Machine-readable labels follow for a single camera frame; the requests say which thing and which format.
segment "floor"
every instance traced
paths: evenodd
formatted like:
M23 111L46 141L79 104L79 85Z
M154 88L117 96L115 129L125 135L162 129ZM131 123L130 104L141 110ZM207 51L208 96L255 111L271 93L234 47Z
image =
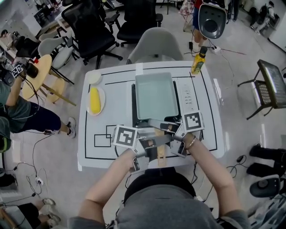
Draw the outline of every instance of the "floor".
M157 6L156 11L163 14L162 27L167 28L175 35L180 44L181 52L188 52L188 41L191 39L191 33L183 32L184 19L178 14L178 10L171 6L169 15L167 15L166 6L163 8ZM119 23L122 25L124 17L122 12L120 14ZM243 85L239 89L237 84L255 76L259 59L269 61L282 69L286 63L286 55L264 37L251 30L244 18L245 14L240 12L237 22L231 21L226 26L223 36L218 40L214 40L213 43L223 49L239 51L245 55L229 51L223 51L222 56L217 56L210 51L206 54L206 67L210 77L214 79L214 87L217 87L220 92L219 107L226 150L225 156L220 159L220 162L226 167L236 164L238 156L248 155L250 148L256 143L261 142L263 146L269 148L279 148L282 144L285 146L286 139L286 110L272 110L269 115L264 117L262 113L266 113L267 110L265 110L249 121L246 120L246 117L257 108L255 94L251 84ZM123 56L124 59L119 61L116 58L104 56L101 61L101 68L125 64L133 48L133 45L114 48L112 52ZM186 54L184 57L185 60L193 60L191 54ZM54 111L65 122L69 116L73 116L78 120L84 76L87 71L95 68L95 63L96 58L90 60L87 66L84 66L80 60L74 61L71 59L66 66L60 69L75 83L74 86L66 86L65 96L75 102L76 107L61 100L54 105L46 101L45 107ZM33 146L43 137L43 135L28 132L14 135L15 143L20 145L20 150L6 154L7 169L12 169L17 161L32 163ZM40 196L49 196L56 201L57 206L54 212L61 216L63 225L66 225L67 218L77 215L80 203L84 199L88 188L106 172L105 169L85 167L83 171L79 172L77 167L77 145L77 138L72 140L64 134L59 134L39 142L34 150L34 163L40 178L45 183ZM250 165L254 161L259 160L247 156L245 165ZM177 168L177 171L183 173L189 180L193 177L193 165ZM255 180L255 177L247 175L245 171L244 167L238 166L237 176L234 181L242 205L248 210L261 199L250 195L249 186ZM33 174L33 168L24 164L19 165L18 171L16 171L22 197L32 194L26 180L26 175L31 174ZM198 180L194 183L194 188L197 195L205 199L211 185L199 167L197 167L196 174ZM126 190L124 185L125 180L115 191L104 209L106 223L109 223L115 216ZM27 203L34 199L25 199L15 203ZM217 216L218 203L214 190L210 193L206 204L214 207L213 214Z

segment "light blue tray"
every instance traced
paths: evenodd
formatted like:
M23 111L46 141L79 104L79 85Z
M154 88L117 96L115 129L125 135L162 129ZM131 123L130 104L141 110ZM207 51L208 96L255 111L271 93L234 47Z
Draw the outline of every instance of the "light blue tray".
M179 114L171 73L135 76L138 119L162 120Z

